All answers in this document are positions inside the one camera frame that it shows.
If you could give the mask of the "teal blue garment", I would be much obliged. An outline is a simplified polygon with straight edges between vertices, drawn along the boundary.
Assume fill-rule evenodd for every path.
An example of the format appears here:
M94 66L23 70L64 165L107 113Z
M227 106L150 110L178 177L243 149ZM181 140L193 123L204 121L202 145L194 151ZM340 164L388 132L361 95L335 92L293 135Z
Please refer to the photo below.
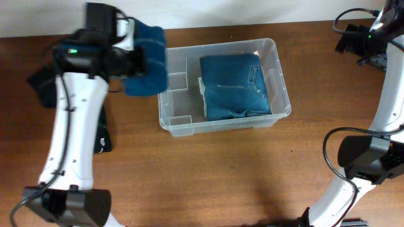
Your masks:
M146 73L123 81L128 96L153 96L168 88L166 66L167 42L163 28L148 26L134 19L134 47L141 47L145 54Z

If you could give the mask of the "small black garment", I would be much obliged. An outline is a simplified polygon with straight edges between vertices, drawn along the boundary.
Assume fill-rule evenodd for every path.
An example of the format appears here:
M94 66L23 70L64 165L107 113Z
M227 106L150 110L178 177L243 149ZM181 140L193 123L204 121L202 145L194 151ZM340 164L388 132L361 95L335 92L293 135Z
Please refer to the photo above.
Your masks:
M44 108L56 108L56 72L52 66L41 67L28 79L28 84L36 92L41 106Z

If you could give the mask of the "large black garment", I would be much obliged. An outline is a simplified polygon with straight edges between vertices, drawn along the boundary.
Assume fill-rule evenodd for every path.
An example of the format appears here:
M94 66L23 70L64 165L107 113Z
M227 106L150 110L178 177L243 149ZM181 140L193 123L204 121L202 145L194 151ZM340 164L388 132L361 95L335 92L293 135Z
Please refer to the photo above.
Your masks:
M102 106L98 118L97 133L94 145L94 154L108 153L112 151L112 141L107 130L107 117L104 106Z

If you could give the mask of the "blue jeans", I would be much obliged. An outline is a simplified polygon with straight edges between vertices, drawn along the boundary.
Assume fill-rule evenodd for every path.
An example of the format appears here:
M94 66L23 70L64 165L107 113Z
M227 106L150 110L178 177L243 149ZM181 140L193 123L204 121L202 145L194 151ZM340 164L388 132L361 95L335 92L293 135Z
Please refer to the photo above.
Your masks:
M208 121L272 114L258 55L208 55L200 66Z

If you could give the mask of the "light grey jeans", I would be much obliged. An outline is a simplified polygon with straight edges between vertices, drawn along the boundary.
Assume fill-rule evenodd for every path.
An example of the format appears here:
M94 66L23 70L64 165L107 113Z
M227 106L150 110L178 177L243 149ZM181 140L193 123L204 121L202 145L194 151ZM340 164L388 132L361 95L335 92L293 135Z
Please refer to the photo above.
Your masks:
M205 98L205 89L206 89L206 87L205 87L205 85L203 83L202 77L198 78L198 83L199 83L199 91L200 91L200 94L201 94L201 96L203 98L204 116L205 116L205 119L208 119L208 117L207 117L207 109L206 109L206 98Z

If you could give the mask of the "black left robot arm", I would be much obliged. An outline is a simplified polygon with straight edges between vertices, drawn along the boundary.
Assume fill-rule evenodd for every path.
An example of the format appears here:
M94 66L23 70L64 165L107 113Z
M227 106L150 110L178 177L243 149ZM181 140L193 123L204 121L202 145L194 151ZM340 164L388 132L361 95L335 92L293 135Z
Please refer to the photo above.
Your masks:
M110 78L146 74L136 22L120 9L87 3L85 26L52 49L56 119L46 164L20 206L59 226L117 226L108 190L93 188L93 150Z

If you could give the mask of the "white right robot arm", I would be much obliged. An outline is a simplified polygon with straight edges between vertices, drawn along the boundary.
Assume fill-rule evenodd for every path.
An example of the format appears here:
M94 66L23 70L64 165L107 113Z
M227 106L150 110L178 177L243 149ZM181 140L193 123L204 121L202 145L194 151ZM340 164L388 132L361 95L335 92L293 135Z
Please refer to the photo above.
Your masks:
M339 127L325 136L351 131L338 150L336 175L322 198L308 207L297 220L299 226L366 226L366 222L346 222L345 216L361 197L386 179L403 174L403 1L388 0L382 10L369 10L375 17L371 27L348 25L333 30L342 37L335 50L360 57L384 71L379 105L370 128Z

